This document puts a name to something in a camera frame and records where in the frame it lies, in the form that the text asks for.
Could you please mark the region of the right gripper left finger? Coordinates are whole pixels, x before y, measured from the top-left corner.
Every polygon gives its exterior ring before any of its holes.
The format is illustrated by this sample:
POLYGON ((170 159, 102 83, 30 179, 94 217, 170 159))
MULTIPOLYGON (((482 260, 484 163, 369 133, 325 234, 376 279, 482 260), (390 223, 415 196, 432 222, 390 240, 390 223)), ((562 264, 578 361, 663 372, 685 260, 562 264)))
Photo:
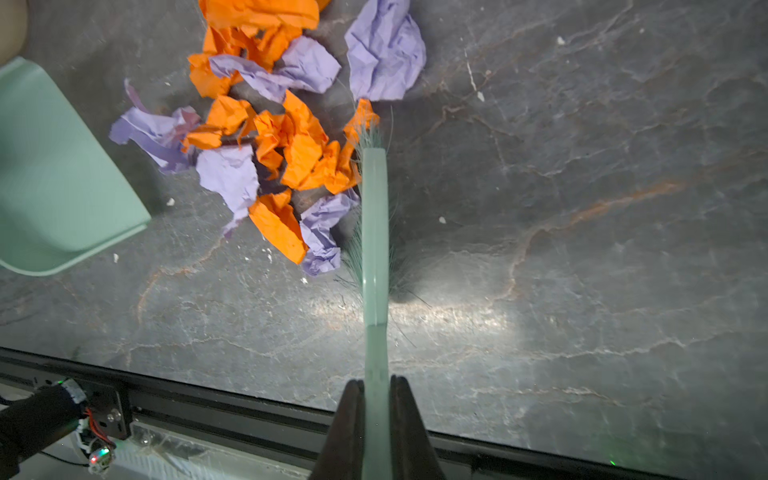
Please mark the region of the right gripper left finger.
POLYGON ((360 480, 364 453, 364 382, 350 380, 343 390, 309 480, 360 480))

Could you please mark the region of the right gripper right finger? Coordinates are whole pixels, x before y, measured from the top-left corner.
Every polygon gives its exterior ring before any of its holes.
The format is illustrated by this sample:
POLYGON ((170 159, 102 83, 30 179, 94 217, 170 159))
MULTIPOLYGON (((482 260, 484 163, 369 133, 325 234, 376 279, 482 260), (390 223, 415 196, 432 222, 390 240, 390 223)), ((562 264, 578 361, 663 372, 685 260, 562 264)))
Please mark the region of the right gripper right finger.
POLYGON ((389 391, 393 478, 445 480, 408 380, 393 375, 389 391))

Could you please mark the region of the mint green hand brush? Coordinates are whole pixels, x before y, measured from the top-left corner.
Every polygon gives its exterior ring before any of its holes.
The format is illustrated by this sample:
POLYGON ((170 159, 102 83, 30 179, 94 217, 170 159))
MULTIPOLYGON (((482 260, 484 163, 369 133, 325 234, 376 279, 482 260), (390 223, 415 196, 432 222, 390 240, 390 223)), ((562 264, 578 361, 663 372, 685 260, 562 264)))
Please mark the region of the mint green hand brush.
POLYGON ((392 249, 387 149, 377 126, 356 129, 361 183, 359 215, 345 262, 362 299, 365 339, 362 477, 394 479, 388 355, 392 249))

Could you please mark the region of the mint green dustpan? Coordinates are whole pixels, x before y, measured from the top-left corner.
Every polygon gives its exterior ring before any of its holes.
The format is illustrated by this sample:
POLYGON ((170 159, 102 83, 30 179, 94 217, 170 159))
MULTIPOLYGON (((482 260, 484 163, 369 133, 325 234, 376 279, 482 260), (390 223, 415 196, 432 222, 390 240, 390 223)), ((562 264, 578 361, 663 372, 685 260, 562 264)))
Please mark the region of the mint green dustpan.
POLYGON ((151 220, 129 182, 36 63, 1 69, 1 265, 59 273, 151 220))

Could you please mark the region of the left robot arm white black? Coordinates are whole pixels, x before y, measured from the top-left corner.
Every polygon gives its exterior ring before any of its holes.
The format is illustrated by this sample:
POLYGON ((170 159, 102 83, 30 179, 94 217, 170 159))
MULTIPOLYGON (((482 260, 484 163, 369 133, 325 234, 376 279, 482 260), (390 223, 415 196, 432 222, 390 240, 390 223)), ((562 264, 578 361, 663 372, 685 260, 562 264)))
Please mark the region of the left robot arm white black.
POLYGON ((19 465, 75 431, 87 396, 72 379, 45 386, 1 411, 1 478, 19 473, 19 465))

